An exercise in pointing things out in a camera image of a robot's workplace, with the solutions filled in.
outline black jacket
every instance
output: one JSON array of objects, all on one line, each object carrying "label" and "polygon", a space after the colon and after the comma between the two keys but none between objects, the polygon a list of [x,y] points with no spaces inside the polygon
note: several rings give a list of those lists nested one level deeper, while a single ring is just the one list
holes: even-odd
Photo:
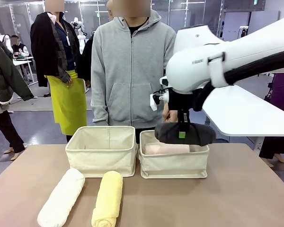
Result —
[{"label": "black jacket", "polygon": [[86,42],[78,65],[78,78],[91,81],[91,49],[93,46],[94,34]]},{"label": "black jacket", "polygon": [[[72,32],[76,45],[79,48],[79,40],[72,26],[63,20],[64,25]],[[53,35],[51,19],[47,12],[41,13],[36,17],[30,31],[31,48],[34,60],[36,62],[37,78],[40,87],[47,87],[47,79],[44,75],[57,76],[58,58],[56,51],[56,42]]]}]

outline glass wall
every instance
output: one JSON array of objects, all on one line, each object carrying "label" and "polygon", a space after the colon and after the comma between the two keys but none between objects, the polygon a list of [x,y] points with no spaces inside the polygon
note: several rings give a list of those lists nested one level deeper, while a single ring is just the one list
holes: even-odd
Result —
[{"label": "glass wall", "polygon": [[[152,0],[151,7],[162,17],[161,21],[176,32],[184,27],[207,24],[217,33],[222,0]],[[75,17],[83,22],[90,38],[100,25],[109,21],[107,0],[82,0],[65,2],[65,19],[72,22]],[[30,27],[38,14],[44,12],[43,1],[18,4],[0,4],[0,34],[17,34],[30,46]]]}]

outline black pants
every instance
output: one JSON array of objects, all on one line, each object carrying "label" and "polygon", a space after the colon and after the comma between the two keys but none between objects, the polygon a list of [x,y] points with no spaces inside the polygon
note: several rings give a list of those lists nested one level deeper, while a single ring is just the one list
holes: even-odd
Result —
[{"label": "black pants", "polygon": [[136,142],[137,142],[137,144],[140,144],[140,133],[143,132],[143,131],[148,131],[148,130],[155,130],[155,128],[136,129]]},{"label": "black pants", "polygon": [[67,142],[69,142],[71,140],[72,136],[66,136],[66,140]]},{"label": "black pants", "polygon": [[259,156],[273,159],[275,154],[284,154],[284,137],[265,137]]},{"label": "black pants", "polygon": [[24,151],[23,140],[18,135],[8,111],[0,113],[0,131],[3,133],[6,140],[9,142],[9,147],[13,148],[15,153]]}]

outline hand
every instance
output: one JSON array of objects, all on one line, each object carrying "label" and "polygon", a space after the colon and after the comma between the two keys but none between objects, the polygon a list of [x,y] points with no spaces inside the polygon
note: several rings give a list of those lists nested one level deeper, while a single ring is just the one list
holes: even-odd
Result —
[{"label": "hand", "polygon": [[85,81],[86,88],[90,88],[90,80]]},{"label": "hand", "polygon": [[71,84],[72,84],[72,79],[70,78],[70,79],[67,81],[66,84],[67,84],[67,85],[71,85]]},{"label": "hand", "polygon": [[169,110],[168,103],[165,103],[164,110],[163,110],[163,118],[164,118],[164,122],[177,122],[178,111],[177,110]]}]

